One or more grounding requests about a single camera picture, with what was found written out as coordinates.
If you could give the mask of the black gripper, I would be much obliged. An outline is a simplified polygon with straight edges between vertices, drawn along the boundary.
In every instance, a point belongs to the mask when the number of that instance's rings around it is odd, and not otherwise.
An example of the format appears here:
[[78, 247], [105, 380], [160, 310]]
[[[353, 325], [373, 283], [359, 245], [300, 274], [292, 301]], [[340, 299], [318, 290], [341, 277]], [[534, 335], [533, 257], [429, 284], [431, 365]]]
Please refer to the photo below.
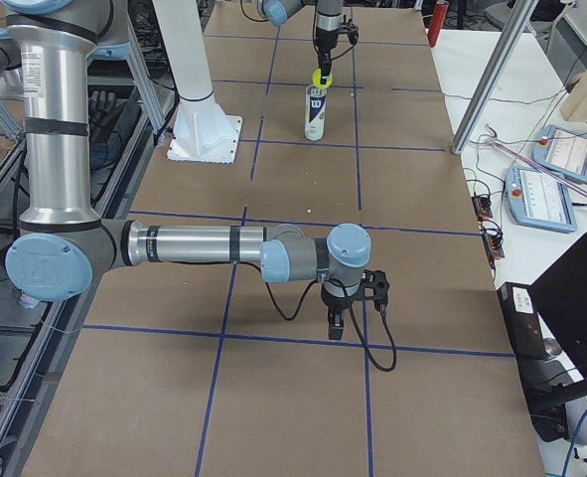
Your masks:
[[331, 77], [331, 51], [338, 45], [338, 30], [316, 30], [314, 45], [319, 55], [320, 83], [328, 83]]
[[346, 287], [346, 291], [339, 285], [325, 282], [322, 285], [321, 298], [328, 308], [328, 339], [341, 340], [345, 329], [344, 311], [355, 301], [361, 301], [364, 289], [361, 285]]

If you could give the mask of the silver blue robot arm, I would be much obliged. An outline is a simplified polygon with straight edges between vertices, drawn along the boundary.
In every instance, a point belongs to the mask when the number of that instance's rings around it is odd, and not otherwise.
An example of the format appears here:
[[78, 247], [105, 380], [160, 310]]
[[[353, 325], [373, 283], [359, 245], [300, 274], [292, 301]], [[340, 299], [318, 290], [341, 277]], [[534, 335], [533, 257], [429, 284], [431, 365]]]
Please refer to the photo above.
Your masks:
[[21, 50], [30, 204], [6, 271], [31, 297], [58, 302], [106, 272], [143, 262], [246, 264], [266, 284], [320, 284], [329, 337], [341, 338], [353, 305], [373, 297], [371, 240], [354, 224], [308, 238], [298, 228], [165, 227], [104, 219], [90, 198], [87, 68], [100, 48], [131, 51], [123, 1], [9, 1], [7, 27]]
[[313, 46], [318, 58], [318, 70], [313, 84], [326, 89], [332, 84], [332, 52], [342, 31], [342, 1], [267, 0], [258, 8], [261, 16], [274, 26], [281, 26], [307, 5], [314, 6]]

